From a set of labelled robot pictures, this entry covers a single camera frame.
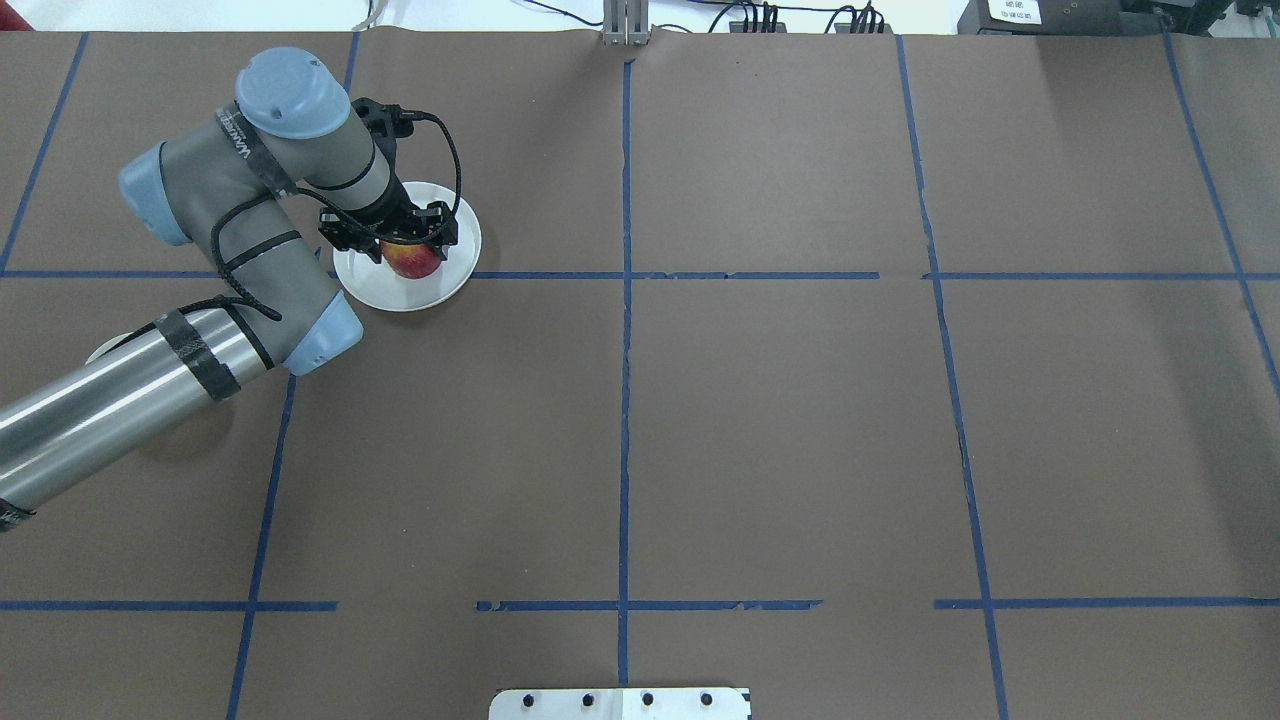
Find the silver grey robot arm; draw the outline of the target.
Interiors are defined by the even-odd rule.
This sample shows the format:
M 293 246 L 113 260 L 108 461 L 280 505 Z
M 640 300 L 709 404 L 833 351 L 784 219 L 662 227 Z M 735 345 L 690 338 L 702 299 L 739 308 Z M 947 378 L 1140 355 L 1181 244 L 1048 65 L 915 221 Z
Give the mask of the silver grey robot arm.
M 442 133 L 436 114 L 353 96 L 314 53 L 280 46 L 239 69 L 232 96 L 197 126 L 119 170 L 119 193 L 156 240 L 196 251 L 207 293 L 160 309 L 67 374 L 3 409 L 3 530 L 275 370 L 315 372 L 365 329 L 334 273 L 285 210 L 317 205 L 332 250 L 387 263 L 392 249 L 440 260 L 460 238 L 461 200 L 412 200 L 397 149 Z

